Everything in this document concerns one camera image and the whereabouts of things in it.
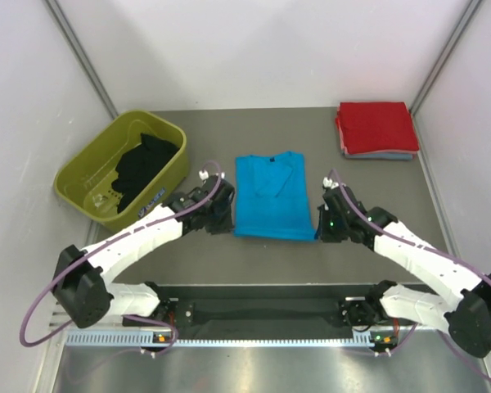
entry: stack of folded clothes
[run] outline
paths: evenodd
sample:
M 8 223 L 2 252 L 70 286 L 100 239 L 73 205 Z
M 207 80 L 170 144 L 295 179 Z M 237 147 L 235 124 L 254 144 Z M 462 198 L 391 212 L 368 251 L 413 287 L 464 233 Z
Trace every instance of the stack of folded clothes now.
M 412 160 L 420 150 L 404 102 L 342 102 L 335 123 L 346 158 Z

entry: red cloth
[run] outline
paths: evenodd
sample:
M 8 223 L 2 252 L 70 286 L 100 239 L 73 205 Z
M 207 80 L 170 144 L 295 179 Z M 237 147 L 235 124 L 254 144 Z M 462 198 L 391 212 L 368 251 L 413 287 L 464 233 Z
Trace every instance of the red cloth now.
M 403 102 L 342 102 L 338 119 L 349 154 L 420 150 Z

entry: reflective metal surface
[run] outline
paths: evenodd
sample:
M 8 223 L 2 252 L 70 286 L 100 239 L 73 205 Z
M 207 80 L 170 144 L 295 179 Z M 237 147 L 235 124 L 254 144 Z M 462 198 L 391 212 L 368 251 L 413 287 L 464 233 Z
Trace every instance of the reflective metal surface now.
M 433 332 L 416 332 L 391 358 L 325 348 L 177 348 L 153 360 L 124 353 L 74 386 L 118 348 L 66 347 L 54 393 L 489 392 Z

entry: plastic bin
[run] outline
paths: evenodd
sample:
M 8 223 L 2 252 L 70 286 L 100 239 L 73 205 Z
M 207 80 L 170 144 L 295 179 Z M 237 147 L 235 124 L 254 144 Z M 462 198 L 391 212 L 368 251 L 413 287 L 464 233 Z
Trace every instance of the plastic bin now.
M 115 167 L 126 151 L 141 143 L 141 133 L 170 141 L 179 151 L 131 204 L 117 213 L 122 195 L 111 187 L 118 178 Z M 187 177 L 186 143 L 186 134 L 179 127 L 152 113 L 123 113 L 58 172 L 56 193 L 87 217 L 118 232 L 149 213 Z

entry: black cloth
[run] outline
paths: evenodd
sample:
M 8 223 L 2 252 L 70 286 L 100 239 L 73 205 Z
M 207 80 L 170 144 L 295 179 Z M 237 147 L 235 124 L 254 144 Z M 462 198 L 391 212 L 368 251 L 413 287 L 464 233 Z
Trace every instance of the black cloth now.
M 111 186 L 113 190 L 123 194 L 117 208 L 119 213 L 124 211 L 178 151 L 178 147 L 164 139 L 146 133 L 142 133 L 141 137 L 142 144 L 126 151 L 115 168 L 118 178 Z

